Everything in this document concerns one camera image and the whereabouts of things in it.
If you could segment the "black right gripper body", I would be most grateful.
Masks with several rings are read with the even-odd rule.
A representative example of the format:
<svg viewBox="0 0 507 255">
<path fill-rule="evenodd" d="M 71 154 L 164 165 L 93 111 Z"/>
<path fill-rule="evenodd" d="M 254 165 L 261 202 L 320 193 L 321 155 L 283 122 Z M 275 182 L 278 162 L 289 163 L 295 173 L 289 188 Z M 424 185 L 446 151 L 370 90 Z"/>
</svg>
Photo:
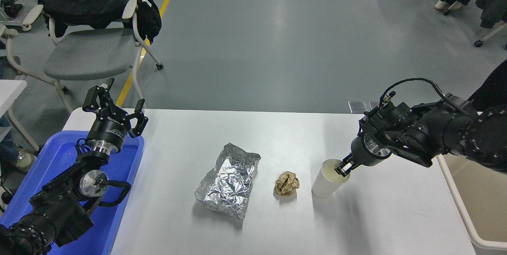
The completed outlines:
<svg viewBox="0 0 507 255">
<path fill-rule="evenodd" d="M 369 135 L 357 136 L 351 143 L 353 163 L 375 166 L 387 159 L 387 147 L 376 143 Z"/>
</svg>

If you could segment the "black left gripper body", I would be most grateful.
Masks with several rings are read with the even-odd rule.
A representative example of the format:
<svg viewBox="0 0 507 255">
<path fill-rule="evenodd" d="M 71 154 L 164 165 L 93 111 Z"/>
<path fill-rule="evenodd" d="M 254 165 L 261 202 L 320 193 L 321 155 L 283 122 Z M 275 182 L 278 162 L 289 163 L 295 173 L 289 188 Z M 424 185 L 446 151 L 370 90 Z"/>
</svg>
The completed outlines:
<svg viewBox="0 0 507 255">
<path fill-rule="evenodd" d="M 107 112 L 102 115 L 95 112 L 95 120 L 86 138 L 86 145 L 89 147 L 98 147 L 98 143 L 108 143 L 116 150 L 121 150 L 127 136 L 127 132 L 131 128 L 130 124 L 124 124 L 123 118 L 127 116 L 127 112 L 116 112 L 109 115 Z"/>
</svg>

